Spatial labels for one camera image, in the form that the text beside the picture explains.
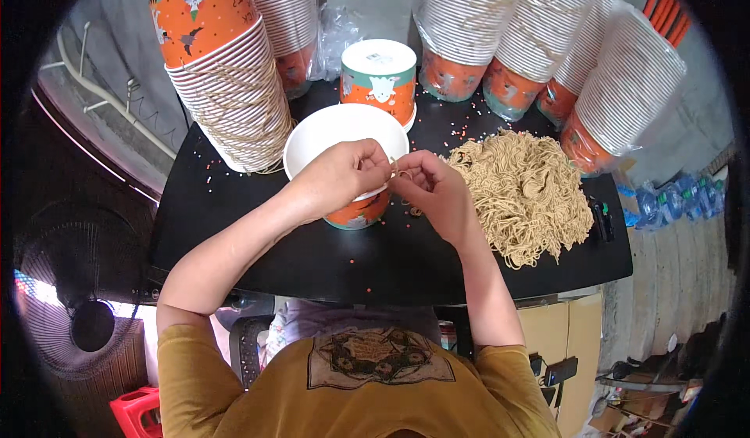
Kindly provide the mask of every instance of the mustard yellow t-shirt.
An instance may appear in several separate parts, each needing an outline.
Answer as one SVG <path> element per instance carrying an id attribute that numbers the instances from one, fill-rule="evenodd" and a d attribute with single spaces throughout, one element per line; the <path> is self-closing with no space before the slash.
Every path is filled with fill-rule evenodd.
<path id="1" fill-rule="evenodd" d="M 475 365 L 400 329 L 351 330 L 282 349 L 245 392 L 211 333 L 159 337 L 165 438 L 180 436 L 559 436 L 521 346 Z"/>

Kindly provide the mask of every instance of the black table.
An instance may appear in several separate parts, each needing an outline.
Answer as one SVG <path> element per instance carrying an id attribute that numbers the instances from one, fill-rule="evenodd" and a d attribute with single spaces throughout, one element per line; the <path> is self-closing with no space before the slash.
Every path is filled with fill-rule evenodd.
<path id="1" fill-rule="evenodd" d="M 464 124 L 468 125 L 464 140 L 479 139 L 480 134 L 493 133 L 504 124 L 489 113 L 480 94 L 450 104 L 424 93 L 420 86 L 417 91 L 418 120 L 409 132 L 414 148 L 447 154 L 464 143 L 459 135 L 451 135 Z M 337 102 L 337 83 L 316 82 L 290 106 L 293 117 L 302 120 Z M 557 135 L 535 107 L 513 124 L 513 129 Z M 200 128 L 193 125 L 178 152 L 157 212 L 150 250 L 154 266 L 170 270 L 193 247 L 258 207 L 288 182 L 283 171 L 248 176 L 229 170 L 219 160 Z M 608 204 L 614 241 L 603 243 L 589 237 L 570 251 L 563 249 L 559 265 L 544 253 L 536 267 L 512 270 L 498 256 L 514 299 L 574 290 L 632 274 L 630 244 L 614 181 L 610 175 L 587 179 L 583 189 L 586 195 Z M 394 200 L 382 218 L 385 225 L 343 231 L 319 220 L 297 228 L 261 257 L 236 288 L 353 304 L 465 303 L 461 264 L 453 247 L 437 235 L 427 218 L 406 215 L 408 207 L 402 206 L 400 199 Z"/>

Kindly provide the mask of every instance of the bat illustration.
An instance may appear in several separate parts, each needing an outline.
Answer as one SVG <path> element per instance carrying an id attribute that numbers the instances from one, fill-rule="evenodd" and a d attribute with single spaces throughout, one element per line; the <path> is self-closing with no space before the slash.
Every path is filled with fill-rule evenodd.
<path id="1" fill-rule="evenodd" d="M 190 57 L 193 57 L 193 54 L 190 53 L 190 46 L 193 45 L 193 41 L 195 40 L 195 35 L 198 34 L 198 31 L 202 30 L 203 28 L 196 28 L 190 32 L 190 34 L 183 34 L 180 36 L 180 42 L 184 44 L 185 52 Z"/>

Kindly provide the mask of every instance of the electric fan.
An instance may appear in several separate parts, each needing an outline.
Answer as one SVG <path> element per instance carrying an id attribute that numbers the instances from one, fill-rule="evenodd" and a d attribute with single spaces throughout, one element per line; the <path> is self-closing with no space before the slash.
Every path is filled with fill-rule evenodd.
<path id="1" fill-rule="evenodd" d="M 44 365 L 64 379 L 93 376 L 134 334 L 145 254 L 114 211 L 60 202 L 14 245 L 16 306 Z"/>

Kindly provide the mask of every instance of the hand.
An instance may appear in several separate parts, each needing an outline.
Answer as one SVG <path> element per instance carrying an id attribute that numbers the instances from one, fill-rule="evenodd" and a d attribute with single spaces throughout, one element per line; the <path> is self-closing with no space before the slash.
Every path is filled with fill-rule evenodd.
<path id="1" fill-rule="evenodd" d="M 481 233 L 471 193 L 458 171 L 427 150 L 402 156 L 398 169 L 399 176 L 389 181 L 389 188 L 421 209 L 440 237 L 459 253 L 467 236 Z"/>
<path id="2" fill-rule="evenodd" d="M 309 162 L 280 194 L 300 212 L 303 223 L 325 217 L 391 177 L 386 152 L 374 139 L 341 142 Z"/>

